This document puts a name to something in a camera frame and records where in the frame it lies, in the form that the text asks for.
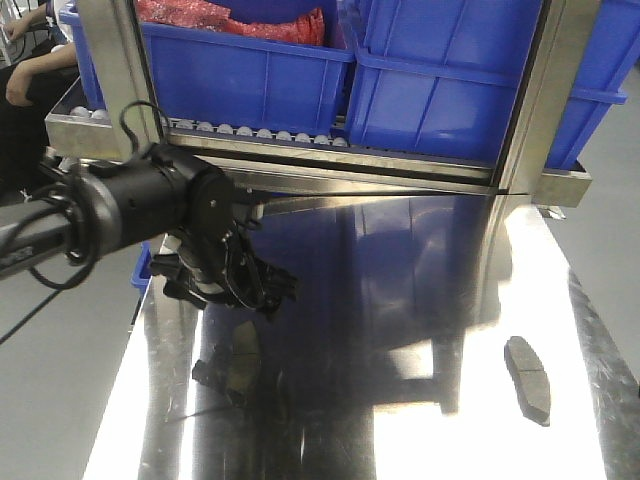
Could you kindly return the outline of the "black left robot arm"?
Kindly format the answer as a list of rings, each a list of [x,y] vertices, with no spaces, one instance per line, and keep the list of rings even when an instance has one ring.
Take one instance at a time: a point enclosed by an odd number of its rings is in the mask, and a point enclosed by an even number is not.
[[[167,234],[176,246],[149,266],[165,278],[166,296],[270,316],[295,299],[297,280],[251,244],[267,200],[178,147],[154,144],[124,164],[75,167],[27,202],[2,208],[1,276],[28,271],[48,288],[69,290],[103,257]]]

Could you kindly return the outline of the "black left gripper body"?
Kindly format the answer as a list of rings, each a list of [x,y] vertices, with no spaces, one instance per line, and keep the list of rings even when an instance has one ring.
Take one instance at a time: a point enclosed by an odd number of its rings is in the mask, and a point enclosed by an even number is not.
[[[273,317],[282,301],[297,298],[298,279],[261,259],[250,233],[261,228],[260,201],[193,202],[169,236],[170,253],[152,256],[153,276],[166,279],[164,294],[198,309],[208,304],[244,308]]]

